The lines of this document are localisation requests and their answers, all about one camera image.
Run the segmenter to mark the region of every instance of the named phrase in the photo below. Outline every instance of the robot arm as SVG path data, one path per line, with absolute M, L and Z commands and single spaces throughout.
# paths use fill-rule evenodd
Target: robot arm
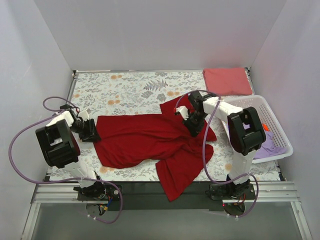
M 188 111 L 185 106 L 178 107 L 176 112 L 181 114 L 183 124 L 195 137 L 203 129 L 205 117 L 213 113 L 219 98 L 213 93 L 202 96 L 198 91 L 195 91 L 189 95 L 188 99 L 194 112 Z M 220 101 L 215 116 L 228 125 L 230 143 L 234 152 L 232 170 L 227 180 L 249 173 L 256 151 L 266 140 L 266 134 L 256 109 L 253 107 L 241 108 Z M 249 176 L 242 177 L 235 180 L 234 184 L 247 183 L 248 179 Z
M 81 160 L 79 146 L 72 134 L 72 132 L 78 133 L 83 142 L 94 143 L 101 140 L 95 121 L 89 117 L 89 110 L 86 109 L 76 115 L 72 107 L 67 104 L 60 109 L 65 111 L 45 127 L 35 131 L 46 163 L 50 167 L 56 166 L 67 171 L 74 178 L 100 179 Z M 74 190 L 86 197 L 102 199 L 106 195 L 106 188 L 101 182 L 79 180 L 79 184 L 80 187 Z

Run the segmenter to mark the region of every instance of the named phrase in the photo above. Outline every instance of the pink towel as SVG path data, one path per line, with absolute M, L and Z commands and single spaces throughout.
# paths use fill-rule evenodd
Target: pink towel
M 245 69 L 237 68 L 205 68 L 203 77 L 206 89 L 220 96 L 251 95 Z

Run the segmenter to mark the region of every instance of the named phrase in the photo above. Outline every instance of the laundry basket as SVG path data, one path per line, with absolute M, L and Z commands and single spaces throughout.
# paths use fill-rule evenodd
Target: laundry basket
M 259 115 L 261 123 L 266 124 L 270 132 L 273 133 L 274 145 L 276 145 L 277 147 L 283 147 L 286 150 L 285 153 L 280 155 L 254 159 L 252 161 L 253 164 L 283 159 L 292 155 L 294 149 L 264 97 L 259 95 L 240 96 L 235 98 L 228 97 L 225 98 L 224 101 L 240 108 L 254 107 Z M 222 123 L 229 137 L 228 126 L 224 122 Z

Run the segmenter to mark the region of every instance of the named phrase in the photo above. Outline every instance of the red shirt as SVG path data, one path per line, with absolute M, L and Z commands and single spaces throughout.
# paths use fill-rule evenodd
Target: red shirt
M 96 129 L 101 141 L 94 143 L 103 166 L 122 169 L 145 159 L 160 160 L 155 164 L 156 171 L 170 201 L 180 196 L 203 168 L 204 129 L 197 137 L 191 137 L 182 117 L 174 115 L 177 100 L 161 104 L 162 114 L 99 116 Z M 181 106 L 190 107 L 187 97 L 180 102 Z M 210 128 L 207 140 L 216 139 Z M 205 152 L 208 162 L 213 147 L 207 144 Z

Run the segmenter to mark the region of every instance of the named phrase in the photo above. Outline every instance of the floral tablecloth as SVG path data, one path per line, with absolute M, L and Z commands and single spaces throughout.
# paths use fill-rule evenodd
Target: floral tablecloth
M 100 115 L 159 114 L 159 104 L 191 90 L 205 90 L 201 71 L 80 73 L 72 102 L 81 109 L 89 108 L 97 122 Z M 212 142 L 214 154 L 207 164 L 210 175 L 220 181 L 232 168 L 233 151 L 221 121 L 213 118 L 210 127 L 217 141 Z M 135 167 L 115 169 L 102 166 L 93 143 L 83 143 L 76 135 L 82 160 L 107 181 L 158 181 L 156 160 L 146 159 Z M 274 161 L 253 164 L 251 172 L 260 181 L 280 180 Z M 50 180 L 69 178 L 69 174 L 53 167 Z M 207 181 L 202 170 L 195 181 Z

